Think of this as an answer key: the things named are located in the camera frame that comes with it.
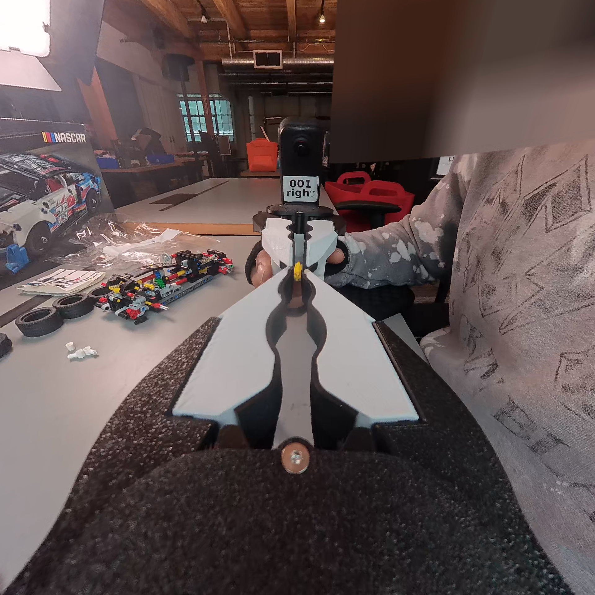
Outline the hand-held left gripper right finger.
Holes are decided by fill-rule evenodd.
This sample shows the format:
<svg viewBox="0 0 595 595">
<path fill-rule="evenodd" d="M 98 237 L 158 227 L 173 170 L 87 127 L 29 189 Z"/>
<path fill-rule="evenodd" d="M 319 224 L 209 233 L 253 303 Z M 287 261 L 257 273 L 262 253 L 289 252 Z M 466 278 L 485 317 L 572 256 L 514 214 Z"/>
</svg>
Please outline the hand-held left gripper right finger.
<svg viewBox="0 0 595 595">
<path fill-rule="evenodd" d="M 315 447 L 334 450 L 358 428 L 417 424 L 420 416 L 374 326 L 374 319 L 310 271 L 302 273 Z"/>
</svg>

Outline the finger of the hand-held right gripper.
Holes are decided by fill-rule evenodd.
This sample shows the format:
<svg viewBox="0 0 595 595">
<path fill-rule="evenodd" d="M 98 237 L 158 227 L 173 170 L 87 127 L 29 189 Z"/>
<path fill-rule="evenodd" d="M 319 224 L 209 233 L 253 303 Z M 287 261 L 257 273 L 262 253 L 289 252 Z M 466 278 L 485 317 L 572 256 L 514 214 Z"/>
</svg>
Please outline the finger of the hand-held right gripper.
<svg viewBox="0 0 595 595">
<path fill-rule="evenodd" d="M 268 218 L 261 232 L 263 249 L 271 257 L 273 275 L 281 269 L 294 266 L 293 232 L 288 229 L 290 219 Z"/>
<path fill-rule="evenodd" d="M 334 223 L 326 219 L 310 220 L 306 231 L 303 268 L 323 279 L 326 261 L 337 247 Z"/>
</svg>

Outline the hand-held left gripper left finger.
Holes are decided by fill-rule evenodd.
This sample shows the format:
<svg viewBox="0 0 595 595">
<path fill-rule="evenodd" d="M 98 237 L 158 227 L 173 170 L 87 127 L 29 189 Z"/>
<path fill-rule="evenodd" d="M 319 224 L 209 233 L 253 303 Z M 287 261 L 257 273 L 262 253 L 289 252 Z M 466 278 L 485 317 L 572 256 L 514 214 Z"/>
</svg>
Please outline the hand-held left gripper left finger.
<svg viewBox="0 0 595 595">
<path fill-rule="evenodd" d="M 175 416 L 237 425 L 251 447 L 272 447 L 282 398 L 276 344 L 293 281 L 293 270 L 281 270 L 220 315 L 173 405 Z"/>
</svg>

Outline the person's right forearm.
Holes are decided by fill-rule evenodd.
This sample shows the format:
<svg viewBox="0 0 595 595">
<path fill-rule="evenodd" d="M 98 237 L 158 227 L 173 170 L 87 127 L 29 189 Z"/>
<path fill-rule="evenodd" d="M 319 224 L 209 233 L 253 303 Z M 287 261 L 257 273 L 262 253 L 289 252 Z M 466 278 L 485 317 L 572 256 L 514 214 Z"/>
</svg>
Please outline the person's right forearm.
<svg viewBox="0 0 595 595">
<path fill-rule="evenodd" d="M 452 269 L 465 193 L 457 178 L 448 176 L 402 220 L 339 237 L 344 260 L 327 263 L 325 281 L 333 287 L 373 289 L 443 278 Z"/>
</svg>

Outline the grey desk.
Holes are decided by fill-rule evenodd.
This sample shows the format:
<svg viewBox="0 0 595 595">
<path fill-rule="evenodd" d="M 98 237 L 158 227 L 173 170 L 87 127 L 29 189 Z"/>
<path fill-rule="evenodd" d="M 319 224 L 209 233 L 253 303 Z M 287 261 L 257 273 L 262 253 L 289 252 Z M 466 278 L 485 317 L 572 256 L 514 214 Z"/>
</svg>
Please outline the grey desk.
<svg viewBox="0 0 595 595">
<path fill-rule="evenodd" d="M 223 236 L 234 272 L 218 276 L 140 325 L 97 309 L 47 336 L 14 321 L 1 358 L 1 590 L 22 570 L 61 512 L 102 428 L 132 388 L 209 317 L 248 294 L 244 265 L 255 236 Z M 65 344 L 98 356 L 67 359 Z"/>
</svg>

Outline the person's right hand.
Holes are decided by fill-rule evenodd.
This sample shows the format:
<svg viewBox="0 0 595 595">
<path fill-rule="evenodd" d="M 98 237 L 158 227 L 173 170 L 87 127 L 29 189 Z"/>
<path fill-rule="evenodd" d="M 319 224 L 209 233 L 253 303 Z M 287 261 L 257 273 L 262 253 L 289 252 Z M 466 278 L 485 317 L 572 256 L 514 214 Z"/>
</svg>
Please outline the person's right hand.
<svg viewBox="0 0 595 595">
<path fill-rule="evenodd" d="M 274 275 L 271 257 L 265 250 L 260 250 L 255 258 L 255 264 L 250 271 L 250 281 L 257 288 Z"/>
</svg>

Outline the orange bin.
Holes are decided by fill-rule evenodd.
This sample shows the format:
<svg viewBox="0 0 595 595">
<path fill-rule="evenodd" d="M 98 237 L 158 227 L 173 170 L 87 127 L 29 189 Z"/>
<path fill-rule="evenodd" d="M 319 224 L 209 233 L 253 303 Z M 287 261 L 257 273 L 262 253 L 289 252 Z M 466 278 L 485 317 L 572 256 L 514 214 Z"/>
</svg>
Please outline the orange bin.
<svg viewBox="0 0 595 595">
<path fill-rule="evenodd" d="M 256 138 L 246 144 L 248 167 L 251 173 L 274 173 L 278 169 L 278 143 Z"/>
</svg>

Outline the grey table with wooden edge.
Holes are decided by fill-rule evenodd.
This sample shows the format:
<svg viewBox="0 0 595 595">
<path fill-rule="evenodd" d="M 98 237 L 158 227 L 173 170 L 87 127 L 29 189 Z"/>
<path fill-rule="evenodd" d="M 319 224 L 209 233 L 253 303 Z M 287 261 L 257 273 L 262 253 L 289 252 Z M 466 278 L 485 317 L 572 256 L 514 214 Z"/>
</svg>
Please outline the grey table with wooden edge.
<svg viewBox="0 0 595 595">
<path fill-rule="evenodd" d="M 123 206 L 121 221 L 207 236 L 256 236 L 252 218 L 280 203 L 277 178 L 209 178 Z"/>
</svg>

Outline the brick-built toy car chassis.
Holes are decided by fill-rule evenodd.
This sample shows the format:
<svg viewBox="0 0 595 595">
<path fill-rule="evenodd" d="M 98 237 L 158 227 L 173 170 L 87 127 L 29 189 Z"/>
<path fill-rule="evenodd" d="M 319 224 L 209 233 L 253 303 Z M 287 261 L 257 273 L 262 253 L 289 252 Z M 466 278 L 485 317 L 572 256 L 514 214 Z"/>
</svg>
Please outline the brick-built toy car chassis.
<svg viewBox="0 0 595 595">
<path fill-rule="evenodd" d="M 207 250 L 193 253 L 179 250 L 163 253 L 161 262 L 142 266 L 123 275 L 115 274 L 102 286 L 112 290 L 95 303 L 104 312 L 135 324 L 146 322 L 148 313 L 166 311 L 167 305 L 211 281 L 218 274 L 229 274 L 233 261 L 224 252 Z"/>
</svg>

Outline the paned window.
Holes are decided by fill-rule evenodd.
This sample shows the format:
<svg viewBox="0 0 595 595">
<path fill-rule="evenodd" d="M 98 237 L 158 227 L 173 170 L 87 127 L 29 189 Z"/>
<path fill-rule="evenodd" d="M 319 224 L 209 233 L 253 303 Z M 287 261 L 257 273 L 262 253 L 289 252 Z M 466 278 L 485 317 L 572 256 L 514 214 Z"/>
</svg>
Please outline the paned window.
<svg viewBox="0 0 595 595">
<path fill-rule="evenodd" d="M 182 114 L 184 129 L 186 133 L 187 143 L 192 141 L 190 131 L 189 119 L 192 120 L 192 128 L 194 137 L 197 142 L 200 142 L 200 132 L 208 132 L 206 125 L 206 115 L 204 105 L 200 94 L 190 93 L 188 96 L 189 114 L 187 113 L 186 103 L 183 95 L 179 93 L 177 98 L 180 103 L 180 111 Z M 231 142 L 234 141 L 234 126 L 233 115 L 230 101 L 223 95 L 218 93 L 209 96 L 210 113 L 212 116 L 212 126 L 214 133 L 217 136 L 227 136 Z"/>
</svg>

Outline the clear plastic bag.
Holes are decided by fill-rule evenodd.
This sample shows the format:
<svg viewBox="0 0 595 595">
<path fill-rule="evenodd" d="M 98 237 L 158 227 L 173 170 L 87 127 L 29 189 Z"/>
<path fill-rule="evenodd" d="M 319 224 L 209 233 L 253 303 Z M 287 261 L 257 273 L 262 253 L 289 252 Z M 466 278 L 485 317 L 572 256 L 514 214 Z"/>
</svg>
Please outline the clear plastic bag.
<svg viewBox="0 0 595 595">
<path fill-rule="evenodd" d="M 45 259 L 78 270 L 128 272 L 162 263 L 165 253 L 178 250 L 223 251 L 213 237 L 172 228 L 159 230 L 145 223 L 121 222 L 114 215 L 97 215 L 56 244 Z"/>
</svg>

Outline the wooden workbench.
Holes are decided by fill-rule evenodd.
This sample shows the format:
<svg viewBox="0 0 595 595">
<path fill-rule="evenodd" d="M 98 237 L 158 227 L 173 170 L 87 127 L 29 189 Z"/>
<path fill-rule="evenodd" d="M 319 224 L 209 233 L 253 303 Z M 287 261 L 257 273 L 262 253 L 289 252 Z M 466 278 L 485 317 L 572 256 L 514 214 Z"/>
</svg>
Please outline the wooden workbench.
<svg viewBox="0 0 595 595">
<path fill-rule="evenodd" d="M 194 159 L 183 158 L 165 165 L 101 169 L 112 205 L 122 206 L 177 190 L 202 180 Z"/>
</svg>

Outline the sticker sheet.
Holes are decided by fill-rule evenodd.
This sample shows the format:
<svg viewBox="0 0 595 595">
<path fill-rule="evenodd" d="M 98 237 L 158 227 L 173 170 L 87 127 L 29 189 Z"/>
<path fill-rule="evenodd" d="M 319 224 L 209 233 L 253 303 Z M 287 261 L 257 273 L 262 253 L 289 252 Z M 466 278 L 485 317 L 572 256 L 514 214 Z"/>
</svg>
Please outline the sticker sheet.
<svg viewBox="0 0 595 595">
<path fill-rule="evenodd" d="M 25 294 L 65 296 L 80 293 L 104 277 L 104 272 L 56 269 L 41 278 L 16 286 L 16 289 Z"/>
</svg>

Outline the black toy car box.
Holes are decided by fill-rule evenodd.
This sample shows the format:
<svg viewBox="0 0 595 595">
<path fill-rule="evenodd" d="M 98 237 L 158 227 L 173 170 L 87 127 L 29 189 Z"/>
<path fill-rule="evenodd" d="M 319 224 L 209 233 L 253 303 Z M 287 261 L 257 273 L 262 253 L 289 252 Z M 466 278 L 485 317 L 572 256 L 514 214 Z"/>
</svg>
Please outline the black toy car box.
<svg viewBox="0 0 595 595">
<path fill-rule="evenodd" d="M 87 127 L 1 118 L 1 279 L 16 266 L 8 249 L 43 264 L 85 222 L 114 212 Z"/>
</svg>

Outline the studio light panel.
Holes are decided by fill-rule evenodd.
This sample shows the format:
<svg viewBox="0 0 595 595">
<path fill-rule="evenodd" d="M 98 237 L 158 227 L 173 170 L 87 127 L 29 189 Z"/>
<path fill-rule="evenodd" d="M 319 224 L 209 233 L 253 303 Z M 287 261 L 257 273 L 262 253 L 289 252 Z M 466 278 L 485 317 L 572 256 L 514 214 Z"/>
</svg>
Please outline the studio light panel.
<svg viewBox="0 0 595 595">
<path fill-rule="evenodd" d="M 104 1 L 1 1 L 1 85 L 60 91 L 90 85 Z"/>
</svg>

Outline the metal air duct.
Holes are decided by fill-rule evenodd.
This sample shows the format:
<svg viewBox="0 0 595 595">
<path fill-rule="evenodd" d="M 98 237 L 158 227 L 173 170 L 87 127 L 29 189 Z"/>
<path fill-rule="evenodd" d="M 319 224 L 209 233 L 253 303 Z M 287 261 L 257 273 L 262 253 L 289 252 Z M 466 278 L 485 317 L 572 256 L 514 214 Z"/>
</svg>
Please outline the metal air duct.
<svg viewBox="0 0 595 595">
<path fill-rule="evenodd" d="M 253 66 L 253 53 L 249 56 L 222 58 L 223 70 L 228 74 L 290 74 L 290 73 L 331 73 L 334 68 L 334 56 L 331 55 L 289 55 L 283 53 L 283 69 L 257 70 Z"/>
</svg>

